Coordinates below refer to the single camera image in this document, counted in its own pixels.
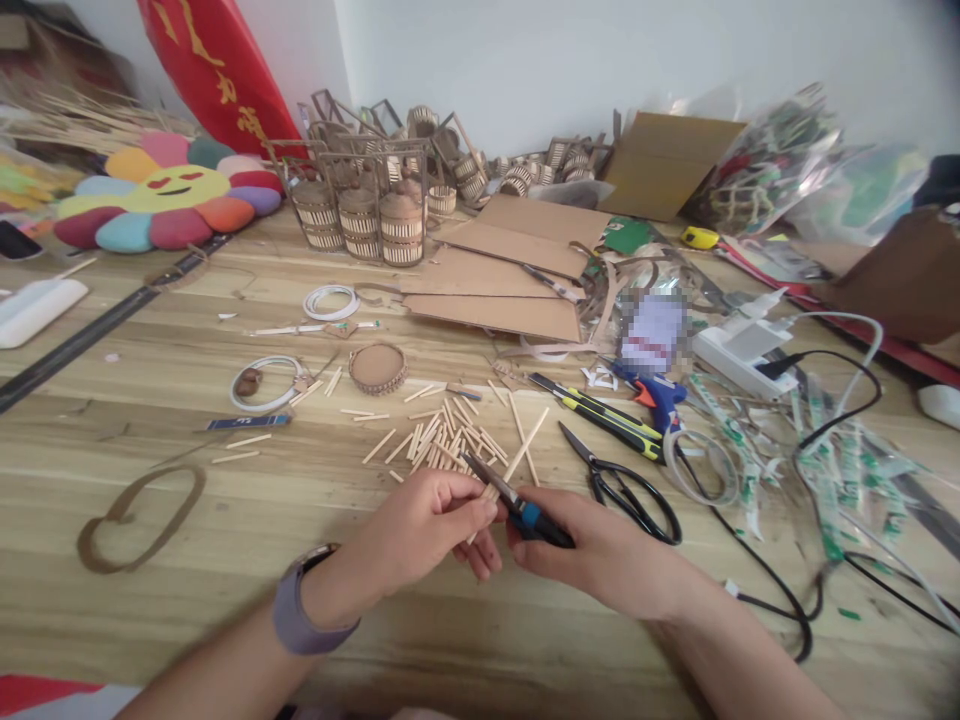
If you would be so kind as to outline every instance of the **clear plastic bag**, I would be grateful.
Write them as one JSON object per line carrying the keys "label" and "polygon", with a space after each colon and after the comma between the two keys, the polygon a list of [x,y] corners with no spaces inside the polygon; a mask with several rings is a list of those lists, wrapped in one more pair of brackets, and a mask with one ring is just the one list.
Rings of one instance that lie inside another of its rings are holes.
{"label": "clear plastic bag", "polygon": [[750,123],[688,212],[727,235],[761,233],[823,185],[840,137],[822,85],[810,85]]}
{"label": "clear plastic bag", "polygon": [[791,208],[784,219],[804,240],[872,247],[910,212],[929,165],[914,145],[850,148],[824,186]]}

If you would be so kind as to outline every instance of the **red banner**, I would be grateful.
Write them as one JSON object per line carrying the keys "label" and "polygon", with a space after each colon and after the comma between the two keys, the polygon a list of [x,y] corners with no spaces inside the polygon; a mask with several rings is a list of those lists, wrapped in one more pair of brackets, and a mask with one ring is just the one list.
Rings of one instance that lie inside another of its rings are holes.
{"label": "red banner", "polygon": [[299,139],[234,0],[137,0],[147,37],[200,124],[238,153]]}

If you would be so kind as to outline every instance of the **watch strap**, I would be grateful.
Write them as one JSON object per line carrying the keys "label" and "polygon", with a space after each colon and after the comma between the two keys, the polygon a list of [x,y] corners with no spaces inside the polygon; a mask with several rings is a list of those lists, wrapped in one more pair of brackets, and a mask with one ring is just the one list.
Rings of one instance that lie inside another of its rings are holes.
{"label": "watch strap", "polygon": [[307,570],[324,558],[313,563],[298,563],[287,573],[277,586],[277,595],[273,601],[273,626],[283,646],[294,655],[320,655],[330,653],[340,647],[360,621],[341,630],[321,630],[312,622],[303,609],[300,597],[300,583]]}

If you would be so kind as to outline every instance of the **forearm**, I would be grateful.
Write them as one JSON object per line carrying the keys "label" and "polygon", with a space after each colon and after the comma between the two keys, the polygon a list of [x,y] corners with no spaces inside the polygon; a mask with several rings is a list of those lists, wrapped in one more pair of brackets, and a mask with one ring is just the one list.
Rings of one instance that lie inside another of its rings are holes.
{"label": "forearm", "polygon": [[[322,629],[349,627],[376,602],[337,554],[301,584],[304,610]],[[290,653],[277,638],[273,594],[166,670],[119,720],[270,720],[323,656]]]}
{"label": "forearm", "polygon": [[750,611],[696,571],[663,635],[721,720],[841,719],[844,714]]}

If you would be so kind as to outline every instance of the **hand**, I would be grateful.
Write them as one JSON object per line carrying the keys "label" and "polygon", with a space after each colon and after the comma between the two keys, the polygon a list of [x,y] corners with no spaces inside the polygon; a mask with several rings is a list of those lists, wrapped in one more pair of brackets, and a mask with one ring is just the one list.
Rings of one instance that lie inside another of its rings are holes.
{"label": "hand", "polygon": [[701,576],[679,553],[654,540],[626,518],[582,495],[519,488],[576,543],[563,550],[524,542],[507,523],[507,542],[517,564],[541,577],[571,585],[609,608],[637,620],[669,620]]}
{"label": "hand", "polygon": [[[404,585],[426,577],[454,551],[478,580],[503,569],[487,529],[506,517],[480,500],[479,480],[445,470],[420,470],[394,490],[360,532],[309,572],[302,596],[320,627],[351,624],[364,610]],[[464,542],[477,533],[472,545]]]}

